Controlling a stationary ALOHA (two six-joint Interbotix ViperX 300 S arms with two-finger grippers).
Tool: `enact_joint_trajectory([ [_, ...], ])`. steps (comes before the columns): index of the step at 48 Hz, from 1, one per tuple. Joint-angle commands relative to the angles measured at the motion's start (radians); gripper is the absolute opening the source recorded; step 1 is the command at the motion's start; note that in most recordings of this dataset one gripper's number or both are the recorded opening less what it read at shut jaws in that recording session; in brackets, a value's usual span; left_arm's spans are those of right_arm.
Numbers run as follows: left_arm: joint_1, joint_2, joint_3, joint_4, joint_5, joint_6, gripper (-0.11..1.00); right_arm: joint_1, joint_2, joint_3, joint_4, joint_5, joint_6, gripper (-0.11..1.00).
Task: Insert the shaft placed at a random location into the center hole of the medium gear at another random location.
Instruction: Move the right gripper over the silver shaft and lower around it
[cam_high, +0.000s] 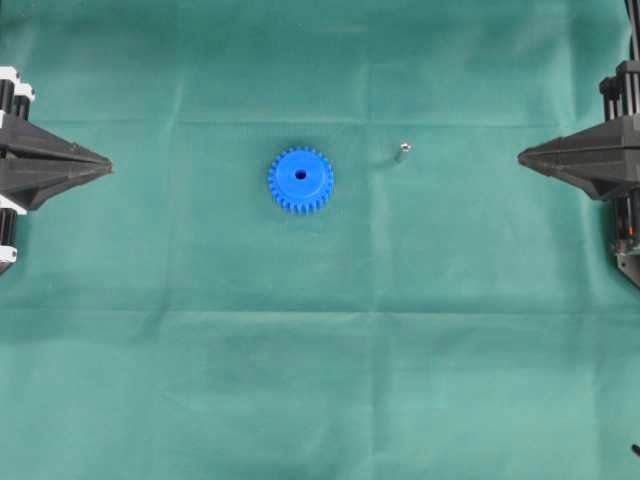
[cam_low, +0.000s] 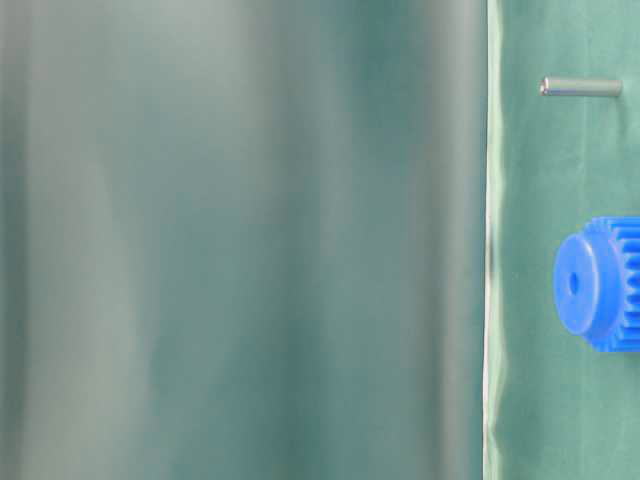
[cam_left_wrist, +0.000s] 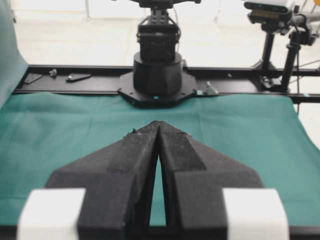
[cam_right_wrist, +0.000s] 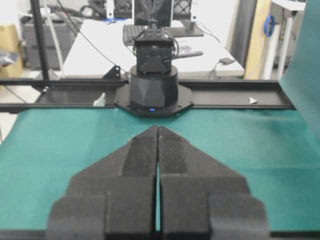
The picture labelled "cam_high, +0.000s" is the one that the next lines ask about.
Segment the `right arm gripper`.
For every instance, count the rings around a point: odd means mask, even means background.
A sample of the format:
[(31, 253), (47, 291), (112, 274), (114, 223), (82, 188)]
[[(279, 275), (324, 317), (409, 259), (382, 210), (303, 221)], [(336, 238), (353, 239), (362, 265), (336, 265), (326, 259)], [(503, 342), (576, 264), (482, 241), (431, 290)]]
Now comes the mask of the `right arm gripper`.
[(600, 82), (606, 122), (530, 147), (519, 163), (582, 190), (592, 200), (610, 200), (611, 249), (617, 269), (639, 284), (639, 61), (626, 60)]

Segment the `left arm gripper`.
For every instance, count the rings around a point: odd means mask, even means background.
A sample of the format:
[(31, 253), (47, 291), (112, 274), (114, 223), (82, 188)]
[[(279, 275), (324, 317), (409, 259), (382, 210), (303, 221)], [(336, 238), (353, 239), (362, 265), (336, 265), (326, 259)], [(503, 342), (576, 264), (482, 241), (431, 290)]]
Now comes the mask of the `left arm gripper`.
[(26, 210), (112, 173), (108, 158), (26, 121), (35, 98), (15, 67), (1, 67), (1, 149), (20, 158), (48, 159), (1, 161), (2, 274), (17, 260), (17, 222)]

